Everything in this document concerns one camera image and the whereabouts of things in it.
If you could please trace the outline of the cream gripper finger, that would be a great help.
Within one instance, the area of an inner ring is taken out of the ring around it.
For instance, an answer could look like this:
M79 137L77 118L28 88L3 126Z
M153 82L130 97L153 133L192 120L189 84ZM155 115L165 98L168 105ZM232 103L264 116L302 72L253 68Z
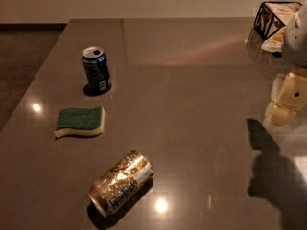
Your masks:
M265 120L283 127L307 104L307 69L299 68L284 75L279 73L272 85L271 101Z

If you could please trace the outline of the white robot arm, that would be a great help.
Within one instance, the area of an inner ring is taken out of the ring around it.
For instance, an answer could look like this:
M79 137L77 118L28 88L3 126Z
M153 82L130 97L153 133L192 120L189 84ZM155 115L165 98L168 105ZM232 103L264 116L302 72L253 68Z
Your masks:
M286 75L278 74L272 85L265 117L279 127L290 123L307 104L307 2L286 25L281 53L295 69Z

